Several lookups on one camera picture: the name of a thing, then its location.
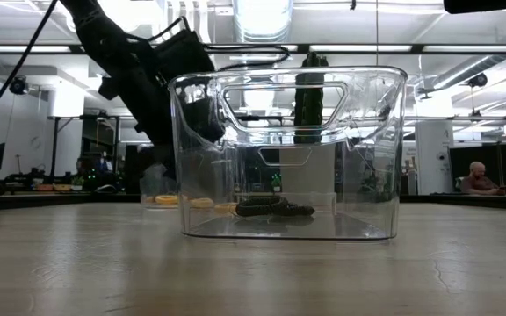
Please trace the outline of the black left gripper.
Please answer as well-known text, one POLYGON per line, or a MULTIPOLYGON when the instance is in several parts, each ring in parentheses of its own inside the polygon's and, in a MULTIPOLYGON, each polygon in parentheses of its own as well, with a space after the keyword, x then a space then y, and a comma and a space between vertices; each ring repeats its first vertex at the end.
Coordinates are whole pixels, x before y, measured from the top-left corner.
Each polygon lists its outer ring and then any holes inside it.
MULTIPOLYGON (((108 73, 99 94, 108 100, 119 97, 137 130, 159 144, 147 148, 147 165, 163 166, 165 176, 175 176, 169 83, 180 75, 214 69, 198 34, 183 30, 153 47, 147 40, 111 32, 99 41, 99 52, 108 73)), ((185 104, 183 113, 186 124, 203 139, 216 142, 224 135, 209 98, 185 104)))

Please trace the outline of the clear plastic bin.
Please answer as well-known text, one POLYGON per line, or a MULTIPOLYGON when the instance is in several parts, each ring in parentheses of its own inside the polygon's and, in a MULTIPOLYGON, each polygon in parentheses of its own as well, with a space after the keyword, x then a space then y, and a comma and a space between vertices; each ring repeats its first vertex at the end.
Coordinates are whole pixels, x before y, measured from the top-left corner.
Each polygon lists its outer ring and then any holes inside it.
POLYGON ((173 176, 163 174, 164 167, 148 166, 147 148, 151 143, 128 143, 122 167, 123 185, 126 194, 135 195, 147 209, 176 208, 177 205, 159 205, 158 195, 177 195, 173 176))
POLYGON ((390 67, 318 67, 233 70, 180 76, 170 84, 177 194, 185 234, 207 238, 385 240, 397 233, 402 128, 407 76, 390 67), (324 73, 322 124, 295 126, 295 77, 324 73), (209 98, 224 135, 216 142, 195 133, 183 106, 209 98), (318 130, 321 141, 295 144, 296 131, 318 130), (214 205, 274 192, 279 150, 335 147, 332 205, 312 206, 311 217, 221 215, 194 208, 194 198, 214 205))

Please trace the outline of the white pillar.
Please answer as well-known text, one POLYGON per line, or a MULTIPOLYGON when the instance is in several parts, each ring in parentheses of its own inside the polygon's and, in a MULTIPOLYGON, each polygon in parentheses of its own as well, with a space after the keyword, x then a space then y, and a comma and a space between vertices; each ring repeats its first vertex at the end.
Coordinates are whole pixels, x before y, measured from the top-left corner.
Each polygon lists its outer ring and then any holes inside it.
POLYGON ((420 195, 450 193, 452 173, 450 147, 453 145, 451 121, 416 123, 417 184, 420 195))

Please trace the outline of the person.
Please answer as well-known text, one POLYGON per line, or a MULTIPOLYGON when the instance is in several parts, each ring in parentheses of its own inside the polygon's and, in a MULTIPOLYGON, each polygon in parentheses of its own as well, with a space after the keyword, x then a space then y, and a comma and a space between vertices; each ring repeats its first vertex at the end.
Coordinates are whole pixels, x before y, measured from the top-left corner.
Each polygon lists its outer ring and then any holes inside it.
POLYGON ((498 187, 485 176, 486 167, 482 162, 472 162, 469 166, 469 175, 460 183, 460 191, 469 195, 503 196, 504 189, 498 187))

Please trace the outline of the black table edge rail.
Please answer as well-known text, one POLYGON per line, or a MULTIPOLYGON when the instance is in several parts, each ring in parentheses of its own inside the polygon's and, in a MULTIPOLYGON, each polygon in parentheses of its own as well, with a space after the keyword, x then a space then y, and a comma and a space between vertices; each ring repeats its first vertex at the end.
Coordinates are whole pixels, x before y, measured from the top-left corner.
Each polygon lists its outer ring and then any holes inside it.
MULTIPOLYGON (((0 210, 53 205, 91 203, 139 203, 136 195, 118 194, 50 194, 50 195, 3 195, 0 196, 0 210)), ((401 196, 401 204, 440 204, 506 209, 506 197, 429 195, 401 196)))

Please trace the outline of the black metal stand frame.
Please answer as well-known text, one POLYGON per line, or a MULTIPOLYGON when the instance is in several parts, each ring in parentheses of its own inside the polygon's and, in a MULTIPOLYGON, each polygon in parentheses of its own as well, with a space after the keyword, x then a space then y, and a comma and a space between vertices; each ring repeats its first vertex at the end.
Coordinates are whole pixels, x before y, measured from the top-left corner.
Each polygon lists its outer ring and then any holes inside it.
POLYGON ((120 117, 82 114, 48 115, 49 156, 45 160, 45 183, 66 183, 76 173, 77 159, 107 153, 112 169, 118 168, 120 117))

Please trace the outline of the white pedestal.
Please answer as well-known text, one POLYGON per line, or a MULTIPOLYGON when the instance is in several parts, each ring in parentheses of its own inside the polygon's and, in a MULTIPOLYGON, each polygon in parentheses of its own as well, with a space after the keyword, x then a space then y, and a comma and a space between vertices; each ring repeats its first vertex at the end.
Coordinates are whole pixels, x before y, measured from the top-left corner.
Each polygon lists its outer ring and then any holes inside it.
POLYGON ((332 205, 335 147, 286 147, 279 150, 282 195, 298 204, 332 205))

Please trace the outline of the round metal ceiling duct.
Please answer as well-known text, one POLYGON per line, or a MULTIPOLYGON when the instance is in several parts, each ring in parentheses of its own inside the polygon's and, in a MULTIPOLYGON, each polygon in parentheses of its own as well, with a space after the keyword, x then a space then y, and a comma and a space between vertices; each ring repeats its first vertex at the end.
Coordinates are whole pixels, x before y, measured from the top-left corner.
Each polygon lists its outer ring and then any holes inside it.
POLYGON ((293 14, 293 0, 232 0, 235 34, 246 43, 284 42, 293 14))

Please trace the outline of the black horizontal frame beam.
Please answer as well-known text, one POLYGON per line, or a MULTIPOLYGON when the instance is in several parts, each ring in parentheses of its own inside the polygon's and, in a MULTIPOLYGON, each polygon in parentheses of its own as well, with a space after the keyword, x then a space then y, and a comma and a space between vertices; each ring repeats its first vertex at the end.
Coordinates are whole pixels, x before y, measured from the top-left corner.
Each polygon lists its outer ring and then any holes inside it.
MULTIPOLYGON (((506 45, 496 44, 295 44, 283 45, 290 54, 306 54, 316 52, 321 54, 463 54, 463 55, 506 55, 506 45)), ((0 54, 22 54, 26 45, 0 44, 0 54)), ((209 54, 276 54, 282 52, 274 47, 257 47, 248 44, 243 46, 219 44, 205 47, 209 54)), ((83 46, 72 45, 35 45, 31 54, 85 54, 83 46)))

